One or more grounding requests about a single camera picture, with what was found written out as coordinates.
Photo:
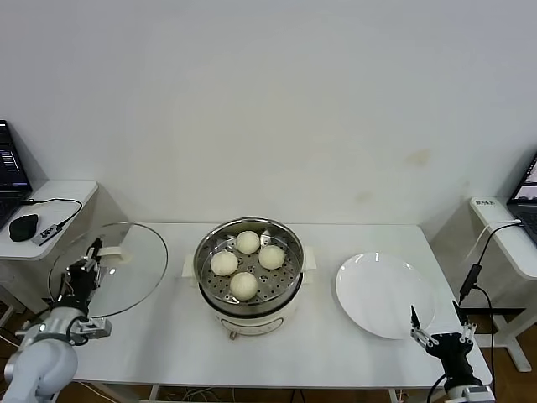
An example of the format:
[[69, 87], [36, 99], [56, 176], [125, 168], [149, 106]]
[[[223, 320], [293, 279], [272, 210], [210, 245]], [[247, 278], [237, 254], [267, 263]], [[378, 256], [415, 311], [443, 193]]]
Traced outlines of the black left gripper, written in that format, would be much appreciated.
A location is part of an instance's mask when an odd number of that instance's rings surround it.
[[83, 313], [89, 312], [94, 291], [98, 288], [98, 259], [103, 242], [96, 238], [93, 246], [86, 251], [84, 260], [78, 260], [67, 268], [66, 292], [57, 301], [58, 307], [75, 308]]

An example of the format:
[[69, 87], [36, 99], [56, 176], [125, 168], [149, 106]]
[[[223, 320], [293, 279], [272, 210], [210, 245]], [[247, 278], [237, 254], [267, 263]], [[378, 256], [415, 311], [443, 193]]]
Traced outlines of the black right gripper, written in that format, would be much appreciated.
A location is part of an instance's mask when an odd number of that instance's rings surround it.
[[471, 352], [477, 324], [470, 322], [456, 301], [452, 301], [457, 318], [461, 324], [460, 333], [438, 333], [431, 336], [420, 325], [420, 320], [411, 307], [410, 336], [432, 357], [441, 361], [446, 382], [445, 389], [465, 385], [482, 386], [482, 381], [473, 375], [473, 369], [467, 361]]

